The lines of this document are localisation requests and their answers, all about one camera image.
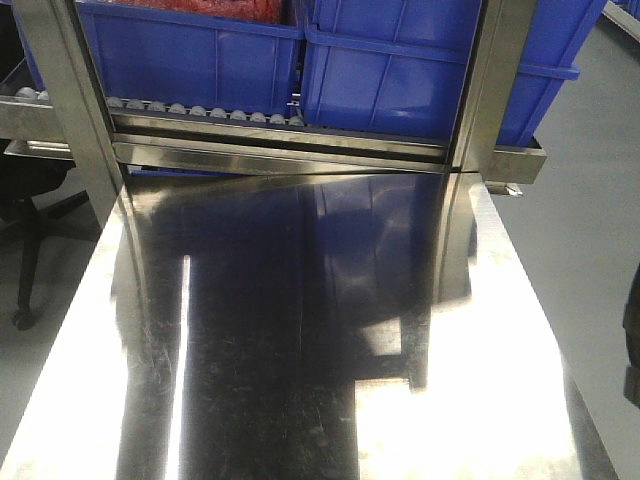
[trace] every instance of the metal frame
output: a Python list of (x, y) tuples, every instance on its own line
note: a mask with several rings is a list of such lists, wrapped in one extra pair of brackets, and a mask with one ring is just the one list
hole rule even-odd
[[(102, 224), (124, 184), (126, 164), (249, 174), (479, 172), (485, 180), (532, 183), (544, 150), (496, 147), (496, 138), (536, 3), (483, 1), (448, 147), (391, 135), (110, 110), (74, 0), (14, 0), (52, 105), (0, 97), (0, 136), (68, 143)], [(28, 142), (14, 150), (68, 156), (60, 145)]]
[(636, 41), (640, 42), (640, 21), (625, 12), (615, 3), (609, 1), (602, 11), (605, 17), (618, 25)]
[(113, 124), (74, 0), (15, 0), (51, 103), (104, 226), (123, 185), (111, 146)]

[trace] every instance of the stainless steel tabletop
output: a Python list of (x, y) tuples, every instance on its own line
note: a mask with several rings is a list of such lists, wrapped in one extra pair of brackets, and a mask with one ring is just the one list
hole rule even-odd
[(141, 178), (0, 479), (616, 479), (476, 175)]

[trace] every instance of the gray floor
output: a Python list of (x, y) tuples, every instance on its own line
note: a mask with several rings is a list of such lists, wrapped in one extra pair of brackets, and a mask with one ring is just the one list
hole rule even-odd
[[(640, 262), (639, 59), (637, 44), (601, 22), (578, 58), (581, 79), (538, 130), (550, 155), (538, 181), (524, 199), (495, 199), (622, 480), (640, 478), (640, 410), (622, 395), (621, 328)], [(65, 191), (76, 188), (72, 178)], [(18, 250), (0, 246), (0, 458), (92, 249), (47, 240), (34, 292), (41, 320), (18, 333), (6, 321)]]
[(621, 325), (640, 262), (640, 48), (602, 20), (576, 63), (537, 131), (537, 182), (495, 203), (620, 478), (637, 480)]
[[(36, 197), (44, 208), (80, 191), (76, 171), (63, 187)], [(90, 225), (88, 204), (65, 217), (74, 225)], [(64, 319), (84, 269), (95, 247), (92, 242), (48, 237), (44, 240), (36, 272), (31, 307), (38, 323), (26, 332), (10, 322), (16, 308), (21, 243), (3, 238), (0, 243), (0, 459), (4, 459), (22, 412)]]

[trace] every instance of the blue plastic crate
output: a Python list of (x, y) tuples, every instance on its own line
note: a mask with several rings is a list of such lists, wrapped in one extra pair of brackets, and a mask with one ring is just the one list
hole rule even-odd
[(640, 0), (631, 0), (628, 10), (634, 18), (640, 19)]
[[(466, 55), (320, 32), (307, 24), (301, 107), (310, 124), (448, 141)], [(576, 67), (522, 64), (498, 142), (526, 146)]]
[[(479, 0), (316, 0), (312, 22), (340, 33), (412, 45), (471, 45)], [(571, 66), (606, 0), (539, 0), (523, 61)]]
[[(111, 3), (77, 5), (107, 95), (287, 112), (304, 38), (297, 0), (290, 25)], [(28, 48), (26, 53), (44, 88)]]

